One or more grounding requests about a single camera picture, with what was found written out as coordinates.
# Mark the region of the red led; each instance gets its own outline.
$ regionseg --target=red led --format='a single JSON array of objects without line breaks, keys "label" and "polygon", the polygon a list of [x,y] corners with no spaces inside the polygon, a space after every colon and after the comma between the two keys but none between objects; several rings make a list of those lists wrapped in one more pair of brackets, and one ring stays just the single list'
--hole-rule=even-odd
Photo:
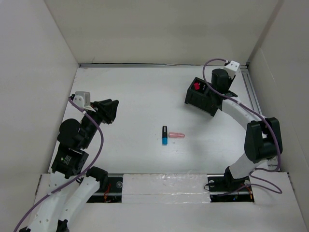
[{"label": "red led", "polygon": [[198,83],[195,83],[195,84],[194,84],[194,88],[195,88],[195,90],[199,90],[199,84],[198,84]]}]

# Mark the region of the pink eraser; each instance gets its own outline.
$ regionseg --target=pink eraser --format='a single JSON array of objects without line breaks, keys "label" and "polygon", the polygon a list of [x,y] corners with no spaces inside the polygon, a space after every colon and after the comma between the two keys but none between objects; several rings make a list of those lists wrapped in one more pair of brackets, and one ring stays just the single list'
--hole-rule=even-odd
[{"label": "pink eraser", "polygon": [[182,134],[182,133],[170,132],[170,133],[169,133],[169,138],[170,138],[170,139],[183,139],[183,138],[184,138],[184,134]]}]

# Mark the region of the pink object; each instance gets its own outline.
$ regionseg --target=pink object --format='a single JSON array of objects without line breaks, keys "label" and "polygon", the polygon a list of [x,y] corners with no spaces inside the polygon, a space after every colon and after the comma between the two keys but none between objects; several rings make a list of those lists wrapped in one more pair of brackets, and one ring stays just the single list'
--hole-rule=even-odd
[{"label": "pink object", "polygon": [[182,133],[170,132],[170,133],[169,133],[169,138],[170,138],[170,139],[183,139],[183,138],[184,138],[184,134],[182,134]]},{"label": "pink object", "polygon": [[194,84],[194,88],[195,88],[195,90],[199,90],[199,84],[198,84],[198,83],[195,83],[195,84]]}]

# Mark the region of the purple cable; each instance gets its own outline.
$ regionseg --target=purple cable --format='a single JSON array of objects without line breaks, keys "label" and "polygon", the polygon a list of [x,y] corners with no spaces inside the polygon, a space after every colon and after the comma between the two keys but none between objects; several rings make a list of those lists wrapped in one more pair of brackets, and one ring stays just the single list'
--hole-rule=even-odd
[{"label": "purple cable", "polygon": [[[273,172],[278,171],[278,170],[280,169],[280,166],[281,166],[281,153],[280,153],[280,148],[279,148],[278,140],[277,140],[277,138],[276,138],[276,135],[275,135],[273,129],[272,129],[271,126],[269,125],[269,123],[265,120],[265,118],[263,118],[260,114],[258,114],[258,113],[255,112],[254,110],[250,109],[248,106],[246,106],[246,105],[244,105],[244,104],[242,104],[242,103],[238,103],[237,100],[235,100],[235,99],[233,99],[233,98],[231,98],[231,97],[228,97],[228,96],[226,96],[226,95],[224,95],[224,94],[218,92],[218,91],[215,90],[212,86],[210,86],[209,83],[207,82],[206,77],[205,77],[205,68],[206,68],[206,66],[207,66],[210,62],[215,61],[215,60],[220,60],[220,61],[223,61],[223,62],[225,62],[225,63],[227,62],[226,59],[214,58],[214,59],[208,60],[208,61],[204,64],[204,66],[203,66],[203,78],[204,78],[204,81],[205,81],[207,87],[208,87],[211,91],[213,91],[214,93],[218,94],[219,96],[221,96],[221,97],[223,97],[223,98],[226,98],[226,99],[228,99],[228,100],[230,100],[230,101],[232,101],[232,102],[235,102],[235,103],[239,104],[240,107],[242,107],[243,109],[245,109],[245,110],[251,112],[252,114],[258,116],[258,117],[265,123],[265,125],[266,125],[267,128],[269,129],[269,132],[270,132],[270,134],[271,134],[271,136],[272,136],[272,138],[273,138],[273,140],[274,140],[274,143],[275,143],[275,147],[276,147],[276,151],[277,151],[277,157],[278,157],[278,165],[277,165],[277,167],[276,167],[274,170],[268,170],[268,169],[265,169],[265,168],[256,168],[255,170],[263,170],[263,171],[269,172],[269,173],[273,173]],[[238,188],[237,190],[234,190],[234,191],[232,191],[232,192],[227,192],[227,193],[224,193],[224,194],[219,194],[219,195],[217,195],[217,196],[226,196],[226,195],[229,195],[229,194],[231,194],[231,193],[233,193],[233,192],[237,192],[237,191],[239,191],[239,190],[241,190],[241,189],[243,189],[243,188],[245,188],[245,187],[249,187],[249,186],[259,186],[259,187],[264,188],[264,189],[267,189],[267,190],[269,190],[269,191],[272,191],[272,192],[275,192],[275,193],[278,193],[278,194],[282,194],[282,190],[281,190],[278,186],[276,186],[275,184],[271,183],[271,182],[268,181],[268,180],[265,180],[265,179],[262,179],[262,178],[253,176],[252,173],[253,173],[253,171],[249,173],[249,176],[250,176],[250,177],[255,178],[255,179],[258,179],[258,180],[261,180],[261,181],[264,181],[264,182],[267,182],[267,183],[271,184],[272,186],[274,186],[276,189],[278,189],[278,191],[275,191],[275,190],[273,190],[273,189],[267,188],[267,187],[262,186],[262,185],[259,185],[259,184],[247,184],[247,185],[244,185],[244,186]]]},{"label": "purple cable", "polygon": [[[69,102],[76,108],[78,109],[80,112],[83,112],[84,110],[80,107],[78,107],[72,100],[71,98],[69,98]],[[101,144],[100,144],[100,148],[98,150],[97,155],[95,156],[95,158],[92,160],[92,162],[80,173],[78,174],[76,177],[74,177],[72,180],[68,181],[67,183],[61,185],[60,187],[56,188],[55,190],[53,190],[51,193],[54,194],[60,190],[62,190],[63,188],[65,188],[66,186],[70,185],[71,183],[73,183],[74,181],[76,181],[79,177],[81,177],[82,175],[84,175],[91,167],[92,165],[97,161],[102,148],[103,148],[103,143],[104,143],[104,137],[103,137],[103,132],[100,128],[100,126],[95,122],[95,120],[92,119],[91,116],[89,116],[89,114],[85,113],[84,114],[98,129],[100,135],[101,135]],[[36,202],[26,213],[25,215],[20,219],[19,223],[17,224],[17,226],[14,229],[14,232],[17,232],[18,228],[20,227],[21,223],[23,223],[23,221],[28,217],[28,215],[39,205],[41,204],[44,200],[46,200],[49,197],[49,195],[45,195],[43,198],[41,198],[38,202]]]}]

